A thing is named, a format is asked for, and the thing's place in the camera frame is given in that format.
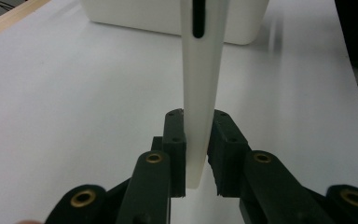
brass screw insert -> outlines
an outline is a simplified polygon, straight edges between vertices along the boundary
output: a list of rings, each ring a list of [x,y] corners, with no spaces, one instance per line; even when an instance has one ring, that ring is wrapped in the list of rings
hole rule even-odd
[[[75,194],[74,197],[72,197],[71,205],[73,207],[84,207],[94,202],[96,198],[97,195],[93,190],[85,189],[78,192],[77,194]]]
[[[358,207],[358,191],[352,189],[342,189],[339,195],[345,202]]]
[[[150,163],[158,163],[162,161],[162,156],[158,153],[152,153],[150,155],[147,155],[146,161]]]
[[[263,163],[269,163],[272,161],[272,158],[264,153],[256,153],[254,154],[255,161],[263,162]]]

black cable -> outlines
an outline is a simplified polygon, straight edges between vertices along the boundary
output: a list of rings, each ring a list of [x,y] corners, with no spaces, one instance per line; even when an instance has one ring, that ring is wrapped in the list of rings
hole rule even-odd
[[[4,5],[7,5],[8,7],[12,7],[12,8],[14,8],[14,6],[12,6],[12,5],[11,5],[11,4],[9,4],[9,3],[2,2],[2,1],[0,1],[0,3],[1,3],[1,4],[4,4]]]
[[[6,11],[10,11],[11,9],[13,9],[13,8],[10,8],[10,7],[7,7],[7,6],[2,6],[2,5],[0,5],[0,7],[2,9],[6,10]]]
[[[2,4],[0,4],[0,7],[4,8],[4,9],[13,9],[14,8],[13,6],[9,7],[9,6],[5,6],[5,5],[2,5]]]

mounting hole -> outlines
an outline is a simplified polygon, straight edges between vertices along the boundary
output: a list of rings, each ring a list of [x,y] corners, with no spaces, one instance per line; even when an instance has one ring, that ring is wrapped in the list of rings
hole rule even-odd
[[[272,161],[272,158],[269,155],[264,154],[264,153],[254,154],[254,159],[255,159],[255,161],[264,162],[264,163],[268,163],[268,162]]]
[[[162,161],[162,157],[158,153],[153,153],[146,157],[146,161],[150,163],[157,163]]]
[[[150,215],[148,215],[147,213],[142,213],[142,214],[136,215],[135,217],[133,217],[132,223],[133,224],[148,224],[148,223],[150,223]]]
[[[342,189],[339,195],[345,202],[358,207],[358,191],[352,189]]]
[[[77,194],[75,194],[74,197],[72,197],[71,205],[73,207],[84,207],[94,202],[96,197],[97,195],[93,190],[85,189],[78,192]]]

white surface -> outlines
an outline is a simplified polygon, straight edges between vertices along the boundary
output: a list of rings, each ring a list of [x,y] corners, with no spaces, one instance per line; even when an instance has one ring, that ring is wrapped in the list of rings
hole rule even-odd
[[[181,67],[178,37],[90,22],[75,0],[0,34],[0,224],[128,178],[183,105]],[[216,108],[308,188],[358,186],[358,90],[333,0],[272,1],[254,44],[224,46]],[[172,200],[172,223],[242,221],[205,165],[199,189]]]
[[[80,0],[80,2],[92,21],[166,34],[181,34],[181,0]],[[268,4],[269,0],[230,0],[225,41],[239,45],[254,41]]]
[[[193,36],[192,3],[192,0],[181,1],[181,23],[186,186],[196,189],[200,184],[211,135],[228,1],[206,2],[208,10],[202,38]]]

